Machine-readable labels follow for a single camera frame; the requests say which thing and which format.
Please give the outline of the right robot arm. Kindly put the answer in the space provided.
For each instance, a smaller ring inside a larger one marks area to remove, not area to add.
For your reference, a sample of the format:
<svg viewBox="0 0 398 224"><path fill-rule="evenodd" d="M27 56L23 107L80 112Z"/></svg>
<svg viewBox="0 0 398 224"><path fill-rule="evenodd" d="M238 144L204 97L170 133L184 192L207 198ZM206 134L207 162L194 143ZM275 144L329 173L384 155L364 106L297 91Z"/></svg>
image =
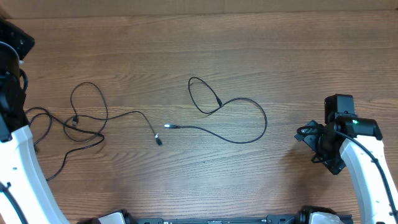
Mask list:
<svg viewBox="0 0 398 224"><path fill-rule="evenodd" d="M348 169L361 223L397 223L397 188L377 122L355 113L351 95L328 96L324 106L324 124L311 120L297 129L296 140L314 151L314 164L323 164L333 175Z"/></svg>

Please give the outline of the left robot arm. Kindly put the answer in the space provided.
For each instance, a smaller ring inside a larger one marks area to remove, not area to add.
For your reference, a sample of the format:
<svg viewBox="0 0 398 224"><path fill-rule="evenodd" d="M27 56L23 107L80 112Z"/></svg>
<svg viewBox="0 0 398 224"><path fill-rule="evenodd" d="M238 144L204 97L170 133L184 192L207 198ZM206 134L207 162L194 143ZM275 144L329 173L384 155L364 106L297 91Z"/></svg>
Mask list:
<svg viewBox="0 0 398 224"><path fill-rule="evenodd" d="M5 223L67 223L35 154L20 68L35 40L1 20L1 216Z"/></svg>

